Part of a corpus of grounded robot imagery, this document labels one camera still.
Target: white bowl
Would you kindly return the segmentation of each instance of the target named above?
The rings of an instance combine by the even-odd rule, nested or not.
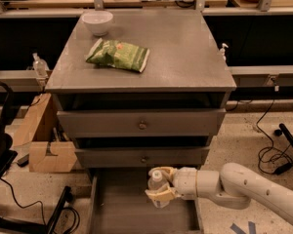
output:
[[[83,14],[81,19],[94,35],[103,36],[108,33],[113,14],[107,11],[93,11]]]

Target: cabinet top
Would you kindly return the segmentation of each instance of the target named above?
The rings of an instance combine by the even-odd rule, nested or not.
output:
[[[142,73],[87,63],[99,39],[81,19],[73,29],[46,87],[50,93],[230,92],[235,83],[196,10],[110,10],[114,23],[104,40],[150,49]]]

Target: white robotic arm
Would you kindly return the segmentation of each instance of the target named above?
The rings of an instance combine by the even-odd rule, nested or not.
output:
[[[225,164],[220,172],[159,167],[149,174],[154,171],[161,171],[167,179],[159,189],[146,190],[156,207],[166,206],[175,198],[194,200],[198,197],[240,210],[247,208],[253,199],[293,225],[293,191],[236,163]]]

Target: beige floor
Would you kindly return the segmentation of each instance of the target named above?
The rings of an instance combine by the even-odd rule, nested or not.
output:
[[[235,101],[230,102],[228,110],[235,109],[227,113],[219,134],[213,138],[206,164],[202,170],[218,171],[225,163],[236,162],[259,173],[257,168],[258,152],[271,143],[257,129],[256,122],[271,103],[270,100],[240,101],[235,108]],[[13,135],[20,123],[21,119],[16,119],[12,126],[7,127],[7,132]],[[274,146],[284,149],[288,145],[285,137],[273,135],[273,131],[278,128],[279,123],[284,123],[293,135],[293,100],[277,100],[260,123],[260,127],[273,138]],[[16,147],[15,150],[19,152],[21,157],[27,152],[28,146]],[[289,148],[287,153],[293,159],[293,149]],[[293,168],[283,175],[264,176],[293,190]],[[80,226],[75,233],[86,233],[91,184],[82,170],[74,170],[69,174],[38,174],[30,173],[28,167],[20,168],[17,164],[13,164],[3,178],[13,184],[16,196],[22,205],[41,200],[44,203],[46,220],[49,219],[57,204],[63,188],[66,185],[71,186],[72,193],[75,195],[72,206],[81,217]],[[249,221],[255,223],[257,234],[293,233],[293,226],[254,201],[251,202],[249,208],[234,211],[218,207],[207,199],[200,199],[199,208],[205,234],[234,233],[230,229],[233,224],[249,233]],[[9,187],[1,181],[0,215],[42,222],[40,207],[35,206],[27,210],[19,209],[13,201]],[[71,223],[71,213],[63,214],[56,232],[63,233]],[[0,230],[0,233],[13,232]]]

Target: snack bag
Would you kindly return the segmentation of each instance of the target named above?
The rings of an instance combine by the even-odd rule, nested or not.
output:
[[[86,61],[96,65],[142,72],[147,65],[148,55],[148,48],[100,38],[91,48]]]

